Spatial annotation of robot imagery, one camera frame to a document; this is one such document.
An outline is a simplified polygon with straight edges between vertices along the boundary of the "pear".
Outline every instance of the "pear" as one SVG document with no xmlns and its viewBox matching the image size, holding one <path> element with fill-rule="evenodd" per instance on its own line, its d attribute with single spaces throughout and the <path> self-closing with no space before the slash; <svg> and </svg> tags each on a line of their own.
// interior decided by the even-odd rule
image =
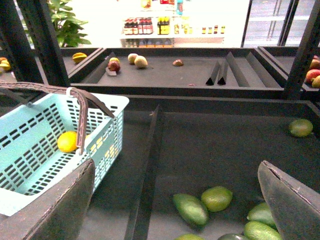
<svg viewBox="0 0 320 240">
<path fill-rule="evenodd" d="M 139 69 L 144 69 L 148 66 L 147 59 L 144 56 L 137 56 L 134 60 L 134 64 L 139 68 Z"/>
</svg>

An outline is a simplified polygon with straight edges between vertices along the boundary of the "green leaves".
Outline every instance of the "green leaves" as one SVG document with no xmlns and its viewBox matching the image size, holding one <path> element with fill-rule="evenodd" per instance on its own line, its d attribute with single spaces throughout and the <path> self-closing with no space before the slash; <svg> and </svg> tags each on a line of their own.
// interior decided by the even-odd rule
<svg viewBox="0 0 320 240">
<path fill-rule="evenodd" d="M 67 6 L 71 1 L 72 0 L 47 0 L 51 21 L 61 48 L 76 48 L 79 44 L 91 44 L 89 40 L 83 38 L 87 36 L 87 34 L 79 33 L 79 31 L 84 29 L 82 25 L 87 24 L 88 21 L 81 21 L 76 18 L 76 15 L 71 12 L 73 8 Z M 28 36 L 29 31 L 24 20 L 22 20 L 22 24 Z"/>
</svg>

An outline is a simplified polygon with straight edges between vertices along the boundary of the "lemon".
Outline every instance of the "lemon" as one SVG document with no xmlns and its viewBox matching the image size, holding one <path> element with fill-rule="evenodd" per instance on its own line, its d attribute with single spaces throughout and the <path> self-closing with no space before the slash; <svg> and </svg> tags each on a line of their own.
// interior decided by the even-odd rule
<svg viewBox="0 0 320 240">
<path fill-rule="evenodd" d="M 223 186 L 215 186 L 201 195 L 201 201 L 210 212 L 226 209 L 231 203 L 233 193 Z"/>
<path fill-rule="evenodd" d="M 67 131 L 62 133 L 57 141 L 58 148 L 61 152 L 70 153 L 77 149 L 77 133 Z"/>
<path fill-rule="evenodd" d="M 117 61 L 118 63 L 120 63 L 120 60 L 116 57 L 110 58 L 109 62 L 111 62 L 111 61 Z"/>
<path fill-rule="evenodd" d="M 307 119 L 294 120 L 289 125 L 289 132 L 292 136 L 297 138 L 303 138 L 311 134 L 314 126 Z"/>
<path fill-rule="evenodd" d="M 282 240 L 272 227 L 258 221 L 250 221 L 244 226 L 244 235 L 251 240 Z"/>
<path fill-rule="evenodd" d="M 199 236 L 194 235 L 192 233 L 188 233 L 188 234 L 184 234 L 184 235 L 178 236 L 174 240 L 204 240 L 204 239 L 202 237 L 199 237 Z"/>
</svg>

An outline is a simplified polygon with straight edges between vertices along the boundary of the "produce display shelf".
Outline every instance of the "produce display shelf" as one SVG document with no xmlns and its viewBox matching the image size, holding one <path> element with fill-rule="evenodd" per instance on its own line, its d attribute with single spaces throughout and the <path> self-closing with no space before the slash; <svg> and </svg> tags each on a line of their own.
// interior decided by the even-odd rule
<svg viewBox="0 0 320 240">
<path fill-rule="evenodd" d="M 217 239 L 241 233 L 263 201 L 258 166 L 267 160 L 320 193 L 320 111 L 309 101 L 128 96 L 123 151 L 92 197 L 79 240 Z M 314 134 L 295 138 L 288 124 L 306 118 Z M 176 211 L 173 194 L 200 197 L 222 185 L 230 206 L 202 231 Z"/>
<path fill-rule="evenodd" d="M 280 69 L 286 75 L 285 79 L 288 79 L 291 68 L 293 66 L 295 57 L 298 52 L 298 47 L 288 47 L 288 46 L 273 46 L 273 47 L 261 47 L 258 49 L 265 55 L 267 59 L 272 61 L 275 64 L 275 69 Z M 317 48 L 313 53 L 314 55 L 320 56 L 320 48 Z M 313 88 L 309 84 L 303 84 L 302 89 L 304 92 L 301 95 L 303 100 L 319 100 L 319 89 Z"/>
<path fill-rule="evenodd" d="M 130 65 L 130 53 L 146 57 L 148 67 Z M 279 99 L 284 73 L 267 69 L 255 48 L 111 48 L 92 72 L 72 86 L 95 93 Z M 106 73 L 110 57 L 120 60 L 117 76 Z M 173 66 L 181 59 L 183 66 Z M 224 78 L 225 85 L 218 82 Z"/>
<path fill-rule="evenodd" d="M 97 57 L 99 57 L 99 54 L 103 51 L 103 48 L 61 48 L 62 58 L 69 80 L 72 83 L 79 82 L 81 80 L 81 78 L 79 77 L 83 76 L 83 74 L 88 74 L 88 71 L 91 70 L 91 65 L 98 60 Z M 41 62 L 36 55 L 36 51 L 33 50 L 32 52 L 35 56 L 34 58 L 40 70 L 42 79 L 44 81 L 47 81 L 47 77 L 44 73 Z M 78 52 L 84 53 L 88 57 L 85 58 L 82 62 L 76 64 L 72 59 L 72 55 Z M 3 50 L 0 50 L 0 57 L 7 57 L 6 53 Z M 17 81 L 17 79 L 14 77 L 13 73 L 13 71 L 3 72 L 2 74 L 0 74 L 0 79 L 8 83 L 14 83 Z"/>
</svg>

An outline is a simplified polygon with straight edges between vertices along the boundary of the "brown basket handle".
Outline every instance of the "brown basket handle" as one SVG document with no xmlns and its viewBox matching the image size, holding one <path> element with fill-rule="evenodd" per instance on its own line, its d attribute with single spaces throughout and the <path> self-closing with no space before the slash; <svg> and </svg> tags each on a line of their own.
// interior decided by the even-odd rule
<svg viewBox="0 0 320 240">
<path fill-rule="evenodd" d="M 76 146 L 80 148 L 80 155 L 84 152 L 84 145 L 86 139 L 86 129 L 87 129 L 87 119 L 88 119 L 88 100 L 92 102 L 97 108 L 99 108 L 102 112 L 108 115 L 111 118 L 114 118 L 114 114 L 106 107 L 106 105 L 100 101 L 93 94 L 80 90 L 75 87 L 61 87 L 61 86 L 52 86 L 52 85 L 44 85 L 41 83 L 33 83 L 33 82 L 4 82 L 0 80 L 0 88 L 3 89 L 29 89 L 42 91 L 48 94 L 62 94 L 66 95 L 69 93 L 71 96 L 77 98 L 80 104 L 79 111 L 79 123 L 77 129 L 77 138 L 76 138 Z"/>
</svg>

